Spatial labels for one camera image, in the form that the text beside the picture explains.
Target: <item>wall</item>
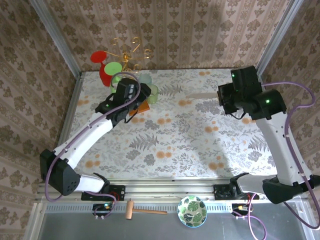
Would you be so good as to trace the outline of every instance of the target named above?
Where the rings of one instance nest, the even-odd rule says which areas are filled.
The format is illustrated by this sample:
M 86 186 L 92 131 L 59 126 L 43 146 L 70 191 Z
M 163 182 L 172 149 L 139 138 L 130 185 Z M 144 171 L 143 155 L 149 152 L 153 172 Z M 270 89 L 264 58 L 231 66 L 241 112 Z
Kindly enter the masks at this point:
M 144 69 L 256 65 L 289 0 L 46 0 L 82 71 L 96 50 L 120 54 L 113 38 L 140 37 L 154 57 Z M 139 49 L 134 55 L 141 58 Z
M 28 0 L 0 1 L 0 240 L 22 239 L 75 79 Z
M 313 107 L 299 109 L 291 128 L 308 167 L 320 175 L 320 1 L 305 0 L 262 77 L 267 82 L 303 83 L 316 96 Z M 281 85 L 277 89 L 289 108 L 311 101 L 307 91 Z M 320 202 L 320 189 L 316 190 Z

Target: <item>orange object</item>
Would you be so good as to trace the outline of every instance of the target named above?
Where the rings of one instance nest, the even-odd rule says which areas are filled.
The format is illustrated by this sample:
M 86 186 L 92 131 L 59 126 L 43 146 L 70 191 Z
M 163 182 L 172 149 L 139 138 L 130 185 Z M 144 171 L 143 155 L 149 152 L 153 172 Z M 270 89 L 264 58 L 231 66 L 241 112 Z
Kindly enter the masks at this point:
M 148 111 L 150 109 L 149 104 L 147 103 L 147 100 L 144 100 L 143 103 L 138 107 L 138 114 L 143 113 L 145 111 Z M 129 112 L 129 116 L 132 116 L 133 114 L 136 113 L 137 110 L 132 110 Z

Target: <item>floral tablecloth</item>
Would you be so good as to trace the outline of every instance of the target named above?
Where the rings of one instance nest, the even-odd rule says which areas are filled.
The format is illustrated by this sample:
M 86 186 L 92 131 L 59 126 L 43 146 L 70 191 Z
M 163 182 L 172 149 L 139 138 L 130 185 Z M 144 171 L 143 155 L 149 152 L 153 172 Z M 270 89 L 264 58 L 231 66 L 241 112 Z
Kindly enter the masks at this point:
M 224 114 L 213 93 L 231 82 L 229 69 L 144 70 L 159 88 L 158 102 L 119 123 L 84 155 L 78 171 L 107 178 L 230 177 L 243 172 L 276 174 L 262 133 L 248 115 Z M 86 72 L 71 135 L 110 94 L 98 72 Z

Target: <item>clear glass cup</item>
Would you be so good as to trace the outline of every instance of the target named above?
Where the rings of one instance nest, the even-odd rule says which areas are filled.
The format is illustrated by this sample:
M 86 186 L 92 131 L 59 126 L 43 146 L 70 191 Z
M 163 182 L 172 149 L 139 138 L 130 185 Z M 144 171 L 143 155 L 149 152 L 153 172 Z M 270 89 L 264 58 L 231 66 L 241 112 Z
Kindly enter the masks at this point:
M 152 78 L 148 73 L 143 73 L 139 76 L 139 82 L 141 84 L 152 84 Z
M 158 101 L 159 89 L 156 85 L 148 84 L 148 87 L 151 89 L 150 96 L 146 99 L 148 104 L 155 104 Z

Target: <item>cable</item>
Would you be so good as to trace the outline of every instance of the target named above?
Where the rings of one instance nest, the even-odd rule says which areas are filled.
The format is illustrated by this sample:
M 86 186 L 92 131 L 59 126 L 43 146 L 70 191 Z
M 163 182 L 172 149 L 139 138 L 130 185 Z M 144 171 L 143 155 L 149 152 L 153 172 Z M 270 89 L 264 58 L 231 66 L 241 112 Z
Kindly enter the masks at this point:
M 111 212 L 115 209 L 115 206 L 116 206 L 116 203 L 117 203 L 117 199 L 116 199 L 115 196 L 113 196 L 111 194 L 106 194 L 106 193 L 95 193 L 95 192 L 92 192 L 92 191 L 86 191 L 85 193 L 93 195 L 93 196 L 113 198 L 114 204 L 112 205 L 112 208 L 110 209 L 110 211 L 106 215 L 103 216 L 103 218 L 108 217 L 111 214 Z M 97 213 L 97 209 L 94 210 L 94 216 L 96 216 L 96 213 Z
M 296 83 L 296 82 L 281 81 L 281 82 L 265 83 L 265 84 L 262 84 L 262 86 L 273 86 L 273 85 L 279 85 L 279 84 L 291 84 L 291 85 L 299 86 L 299 87 L 307 90 L 307 91 L 309 92 L 309 94 L 311 95 L 311 98 L 312 98 L 311 103 L 309 103 L 309 104 L 300 104 L 300 105 L 297 105 L 297 106 L 295 106 L 295 107 L 288 113 L 287 118 L 286 118 L 286 120 L 285 120 L 285 124 L 284 124 L 284 134 L 285 134 L 285 136 L 287 136 L 285 139 L 286 139 L 286 142 L 287 142 L 288 147 L 289 147 L 289 149 L 290 149 L 290 152 L 291 152 L 291 155 L 292 155 L 292 157 L 293 157 L 293 160 L 294 160 L 294 162 L 295 162 L 298 170 L 300 171 L 300 174 L 301 174 L 301 176 L 302 176 L 302 178 L 303 178 L 303 180 L 304 180 L 304 182 L 305 182 L 306 187 L 308 188 L 308 190 L 309 190 L 309 192 L 310 192 L 311 198 L 312 198 L 312 200 L 313 200 L 313 202 L 314 202 L 314 204 L 315 204 L 316 211 L 317 211 L 318 216 L 319 216 L 319 218 L 320 218 L 320 206 L 319 206 L 319 204 L 318 204 L 317 198 L 316 198 L 316 196 L 315 196 L 314 191 L 312 190 L 312 187 L 310 186 L 310 183 L 309 183 L 307 177 L 304 175 L 304 173 L 305 173 L 305 172 L 304 172 L 304 169 L 302 168 L 302 166 L 301 166 L 301 164 L 300 164 L 300 162 L 299 162 L 299 160 L 298 160 L 298 157 L 297 157 L 297 155 L 296 155 L 296 153 L 295 153 L 295 150 L 294 150 L 294 148 L 293 148 L 293 146 L 292 146 L 291 140 L 290 140 L 290 138 L 288 137 L 288 136 L 289 136 L 289 123 L 290 123 L 290 119 L 291 119 L 293 113 L 294 113 L 297 109 L 299 109 L 299 108 L 309 108 L 309 107 L 313 106 L 313 105 L 316 103 L 316 96 L 314 95 L 314 93 L 311 91 L 310 88 L 304 86 L 304 85 L 301 84 L 301 83 Z M 284 205 L 286 205 L 286 206 L 289 208 L 289 210 L 290 210 L 304 225 L 306 225 L 308 228 L 313 229 L 313 230 L 319 230 L 319 229 L 320 229 L 320 221 L 319 221 L 319 223 L 317 224 L 317 226 L 311 226 L 309 223 L 307 223 L 306 221 L 304 221 L 304 220 L 288 205 L 288 203 L 285 202 Z
M 248 202 L 247 202 L 247 203 L 246 203 L 246 205 L 244 205 L 244 206 L 247 206 L 247 205 L 250 203 L 250 200 L 251 200 L 251 196 L 250 196 L 250 194 L 249 194 L 249 193 L 247 193 L 246 195 L 248 196 Z
M 232 113 L 229 113 L 229 115 L 231 115 L 232 117 L 234 117 L 235 119 L 241 120 L 244 118 L 244 116 L 246 115 L 246 113 L 242 113 L 241 117 L 236 117 L 235 115 L 233 115 Z
M 253 236 L 253 238 L 254 238 L 255 240 L 259 240 L 259 239 L 256 237 L 256 235 L 254 234 L 254 231 L 253 231 L 253 229 L 252 229 L 252 226 L 251 226 L 251 218 L 257 220 L 257 221 L 262 225 L 262 227 L 263 227 L 264 236 L 263 236 L 263 239 L 262 239 L 262 240 L 266 240 L 266 239 L 267 239 L 267 228 L 266 228 L 266 225 L 265 225 L 264 222 L 263 222 L 261 219 L 259 219 L 258 217 L 256 217 L 256 216 L 251 216 L 251 215 L 250 215 L 250 209 L 251 209 L 251 205 L 252 205 L 252 200 L 255 198 L 256 195 L 257 195 L 256 193 L 253 194 L 252 197 L 251 197 L 251 199 L 250 199 L 250 201 L 249 201 L 249 210 L 248 210 L 248 214 L 247 214 L 247 215 L 243 216 L 243 215 L 241 215 L 240 213 L 238 213 L 238 212 L 236 212 L 236 211 L 233 211 L 233 213 L 236 214 L 236 215 L 238 215 L 238 216 L 241 217 L 241 218 L 248 218 L 249 229 L 250 229 L 250 232 L 251 232 L 251 234 L 252 234 L 252 236 Z
M 111 195 L 115 196 L 116 197 L 116 201 L 118 202 L 119 201 L 119 194 L 116 193 L 115 191 L 111 191 L 109 192 Z
M 46 198 L 49 202 L 54 203 L 54 202 L 56 202 L 57 200 L 59 200 L 60 198 L 62 198 L 62 196 L 63 196 L 63 195 L 61 194 L 61 195 L 58 196 L 56 199 L 52 199 L 52 198 L 50 198 L 49 193 L 48 193 L 48 186 L 49 186 L 50 175 L 51 175 L 52 169 L 54 168 L 54 165 L 56 164 L 56 162 L 58 161 L 58 159 L 59 159 L 64 153 L 66 153 L 66 152 L 68 151 L 68 149 L 69 149 L 79 138 L 81 138 L 81 136 L 82 136 L 84 133 L 86 133 L 93 125 L 95 125 L 95 124 L 96 124 L 97 122 L 99 122 L 100 120 L 106 118 L 106 116 L 114 113 L 115 111 L 118 111 L 118 110 L 120 110 L 120 109 L 122 109 L 122 108 L 124 108 L 124 107 L 126 107 L 126 106 L 128 106 L 128 105 L 130 105 L 130 104 L 132 104 L 132 103 L 138 98 L 138 96 L 139 96 L 139 94 L 140 94 L 140 91 L 141 91 L 141 85 L 140 85 L 140 83 L 139 83 L 138 78 L 137 78 L 134 74 L 132 74 L 132 73 L 130 73 L 130 72 L 118 72 L 118 73 L 116 73 L 115 75 L 112 76 L 111 81 L 113 80 L 113 78 L 114 78 L 115 76 L 120 75 L 120 74 L 129 75 L 129 76 L 133 77 L 133 78 L 138 82 L 138 89 L 137 89 L 136 95 L 135 95 L 130 101 L 128 101 L 128 102 L 126 102 L 126 103 L 124 103 L 124 104 L 122 104 L 122 105 L 120 105 L 120 106 L 118 106 L 118 107 L 115 107 L 114 109 L 106 112 L 105 114 L 101 115 L 100 117 L 98 117 L 97 119 L 95 119 L 94 121 L 92 121 L 87 127 L 85 127 L 81 132 L 79 132 L 79 133 L 65 146 L 65 148 L 64 148 L 63 151 L 61 151 L 60 153 L 58 153 L 58 155 L 57 155 L 57 156 L 54 158 L 54 160 L 52 161 L 52 163 L 51 163 L 51 165 L 50 165 L 50 167 L 49 167 L 49 169 L 48 169 L 48 172 L 47 172 L 47 174 L 46 174 L 46 178 L 45 178 L 44 195 L 45 195 L 45 198 Z M 102 193 L 95 193 L 95 194 L 93 194 L 93 192 L 91 193 L 90 191 L 87 192 L 87 193 L 89 193 L 89 194 L 91 194 L 91 195 L 94 195 L 94 196 L 106 196 L 106 197 L 111 197 L 111 198 L 114 198 L 114 201 L 116 201 L 116 198 L 115 198 L 114 196 L 112 196 L 112 195 L 109 195 L 109 194 L 102 194 Z

